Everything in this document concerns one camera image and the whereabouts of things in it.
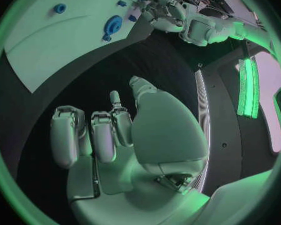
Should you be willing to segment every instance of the robotic arm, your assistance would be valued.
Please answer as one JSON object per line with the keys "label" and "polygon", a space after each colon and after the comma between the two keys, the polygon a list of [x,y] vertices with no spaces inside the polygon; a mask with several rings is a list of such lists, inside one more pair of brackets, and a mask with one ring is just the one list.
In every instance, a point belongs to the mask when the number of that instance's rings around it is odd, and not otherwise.
{"label": "robotic arm", "polygon": [[235,18],[220,19],[197,13],[197,7],[175,0],[138,0],[144,18],[157,30],[179,33],[197,46],[219,43],[227,38],[247,39],[274,54],[269,34],[258,26]]}

